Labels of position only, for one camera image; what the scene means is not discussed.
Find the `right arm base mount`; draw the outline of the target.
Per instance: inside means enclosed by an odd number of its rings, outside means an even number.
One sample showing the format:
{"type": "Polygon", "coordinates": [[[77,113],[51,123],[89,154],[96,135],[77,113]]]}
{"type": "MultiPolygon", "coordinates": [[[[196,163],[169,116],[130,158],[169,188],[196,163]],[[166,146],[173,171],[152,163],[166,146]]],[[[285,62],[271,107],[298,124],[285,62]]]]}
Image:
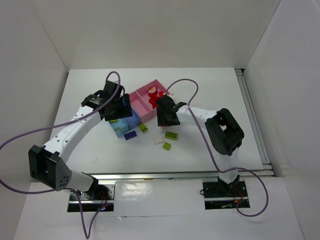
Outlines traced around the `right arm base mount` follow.
{"type": "Polygon", "coordinates": [[[206,210],[224,210],[238,208],[250,208],[250,201],[247,186],[244,181],[240,181],[230,191],[220,189],[217,181],[203,182],[199,194],[204,197],[206,210]]]}

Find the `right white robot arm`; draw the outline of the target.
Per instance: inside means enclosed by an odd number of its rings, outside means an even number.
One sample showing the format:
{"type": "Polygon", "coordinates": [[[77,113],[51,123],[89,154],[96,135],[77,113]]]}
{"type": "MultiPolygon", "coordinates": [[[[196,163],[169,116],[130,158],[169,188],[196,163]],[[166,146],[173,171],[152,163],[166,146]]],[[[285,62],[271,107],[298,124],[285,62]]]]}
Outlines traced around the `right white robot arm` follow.
{"type": "Polygon", "coordinates": [[[185,102],[175,103],[168,95],[155,101],[157,123],[160,127],[177,126],[188,123],[206,130],[210,142],[208,149],[214,148],[214,166],[218,170],[218,186],[221,191],[230,192],[238,184],[239,149],[245,134],[231,112],[222,108],[219,111],[188,106],[185,102]]]}

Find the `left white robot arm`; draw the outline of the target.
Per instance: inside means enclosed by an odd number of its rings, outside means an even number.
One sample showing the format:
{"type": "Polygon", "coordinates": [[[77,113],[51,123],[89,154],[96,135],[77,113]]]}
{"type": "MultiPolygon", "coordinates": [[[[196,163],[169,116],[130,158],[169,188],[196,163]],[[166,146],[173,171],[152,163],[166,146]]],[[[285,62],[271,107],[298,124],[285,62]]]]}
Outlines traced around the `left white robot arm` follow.
{"type": "Polygon", "coordinates": [[[28,151],[30,176],[54,189],[73,189],[88,199],[107,197],[109,189],[99,184],[97,178],[84,172],[70,170],[70,155],[101,121],[111,121],[132,116],[129,94],[122,85],[106,81],[104,88],[88,95],[72,118],[55,137],[42,146],[33,145],[28,151]]]}

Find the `red curved decorated lego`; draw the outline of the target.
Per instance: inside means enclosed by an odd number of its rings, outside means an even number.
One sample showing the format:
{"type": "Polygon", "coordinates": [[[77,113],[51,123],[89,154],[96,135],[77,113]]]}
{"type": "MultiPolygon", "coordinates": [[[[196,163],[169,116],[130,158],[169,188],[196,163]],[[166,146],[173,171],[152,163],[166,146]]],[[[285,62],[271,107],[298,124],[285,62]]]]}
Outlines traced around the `red curved decorated lego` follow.
{"type": "Polygon", "coordinates": [[[157,95],[157,94],[158,94],[158,89],[155,86],[151,87],[148,90],[148,95],[149,96],[154,96],[154,95],[157,95]]]}

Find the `green 2x4 lego brick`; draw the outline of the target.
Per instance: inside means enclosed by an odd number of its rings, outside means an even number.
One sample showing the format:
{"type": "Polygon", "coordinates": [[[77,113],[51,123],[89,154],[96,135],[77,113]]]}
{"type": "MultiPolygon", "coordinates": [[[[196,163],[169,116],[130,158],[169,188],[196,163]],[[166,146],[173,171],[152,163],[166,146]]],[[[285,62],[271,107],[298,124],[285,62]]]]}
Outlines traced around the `green 2x4 lego brick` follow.
{"type": "Polygon", "coordinates": [[[173,141],[177,141],[178,140],[178,134],[175,132],[170,132],[170,131],[166,131],[164,138],[165,139],[169,139],[169,140],[173,140],[173,141]]]}

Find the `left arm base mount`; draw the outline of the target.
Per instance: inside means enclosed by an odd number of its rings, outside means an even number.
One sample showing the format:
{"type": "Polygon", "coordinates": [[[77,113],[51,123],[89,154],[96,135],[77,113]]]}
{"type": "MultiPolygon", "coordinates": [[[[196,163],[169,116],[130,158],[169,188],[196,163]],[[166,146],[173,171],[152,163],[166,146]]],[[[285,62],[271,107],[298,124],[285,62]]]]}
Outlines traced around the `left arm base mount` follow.
{"type": "MultiPolygon", "coordinates": [[[[103,184],[107,191],[99,191],[96,196],[89,196],[88,194],[77,191],[80,203],[82,206],[82,211],[84,213],[96,212],[99,208],[102,208],[102,212],[113,212],[114,211],[114,197],[116,190],[116,183],[112,181],[107,181],[103,184]]],[[[74,192],[69,195],[68,213],[79,213],[80,205],[78,198],[74,192]]]]}

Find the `red curved lego brick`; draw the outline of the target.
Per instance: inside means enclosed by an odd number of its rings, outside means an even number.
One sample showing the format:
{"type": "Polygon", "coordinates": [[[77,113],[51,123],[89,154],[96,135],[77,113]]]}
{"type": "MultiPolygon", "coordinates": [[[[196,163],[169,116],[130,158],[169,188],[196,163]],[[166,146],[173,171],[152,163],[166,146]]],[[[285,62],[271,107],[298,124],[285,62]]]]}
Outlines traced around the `red curved lego brick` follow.
{"type": "Polygon", "coordinates": [[[148,102],[150,103],[150,104],[156,104],[156,101],[159,99],[159,97],[157,96],[157,95],[152,95],[150,98],[149,98],[149,100],[148,100],[148,102]]]}

